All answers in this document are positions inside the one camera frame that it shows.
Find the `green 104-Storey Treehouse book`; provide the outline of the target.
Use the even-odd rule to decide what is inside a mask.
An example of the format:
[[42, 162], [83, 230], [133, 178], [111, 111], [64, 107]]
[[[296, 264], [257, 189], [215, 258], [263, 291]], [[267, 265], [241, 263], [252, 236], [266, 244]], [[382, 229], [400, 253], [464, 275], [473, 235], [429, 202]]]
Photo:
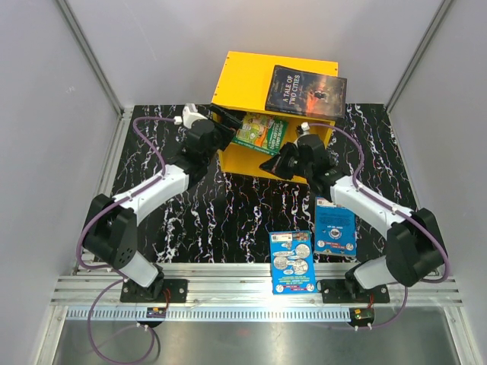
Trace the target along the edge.
[[233, 143], [275, 156], [285, 139], [288, 122], [277, 116], [247, 113]]

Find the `dark Tale of Two Cities book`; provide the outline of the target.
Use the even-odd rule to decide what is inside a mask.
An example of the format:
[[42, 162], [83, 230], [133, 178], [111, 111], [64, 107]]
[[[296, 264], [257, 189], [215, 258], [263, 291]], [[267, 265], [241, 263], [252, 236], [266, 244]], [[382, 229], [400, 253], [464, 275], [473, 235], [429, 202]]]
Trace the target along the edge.
[[336, 121], [345, 117], [346, 91], [345, 78], [277, 65], [272, 72], [265, 110]]

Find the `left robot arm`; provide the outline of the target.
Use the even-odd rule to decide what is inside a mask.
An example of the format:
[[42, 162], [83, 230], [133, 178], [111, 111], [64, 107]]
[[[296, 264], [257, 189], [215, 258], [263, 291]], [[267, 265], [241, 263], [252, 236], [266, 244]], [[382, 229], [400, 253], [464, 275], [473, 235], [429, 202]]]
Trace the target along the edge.
[[126, 192], [113, 197], [99, 194], [92, 200], [76, 248], [80, 266], [95, 268], [82, 261], [87, 250], [102, 261], [98, 268], [113, 269], [135, 288], [137, 298], [154, 302], [168, 294], [162, 269], [138, 250], [138, 226], [162, 204], [202, 180], [215, 155], [231, 144], [243, 125], [240, 113], [215, 104], [208, 108], [211, 117], [188, 103], [181, 116], [171, 119], [186, 134], [175, 155], [161, 161], [161, 171]]

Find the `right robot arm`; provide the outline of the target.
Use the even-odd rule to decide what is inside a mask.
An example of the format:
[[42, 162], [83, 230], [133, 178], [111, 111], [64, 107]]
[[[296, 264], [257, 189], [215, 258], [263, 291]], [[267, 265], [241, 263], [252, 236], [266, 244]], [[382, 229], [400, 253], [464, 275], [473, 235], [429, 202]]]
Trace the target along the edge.
[[354, 302], [370, 296], [372, 289], [398, 283], [411, 287], [434, 270], [443, 267], [443, 280], [450, 263], [435, 215], [426, 208], [413, 211], [363, 186], [355, 174], [337, 167], [329, 158], [320, 137], [306, 134], [284, 144], [274, 157], [259, 168], [280, 179], [298, 176], [310, 190], [372, 226], [386, 240], [386, 252], [345, 274], [345, 295]]

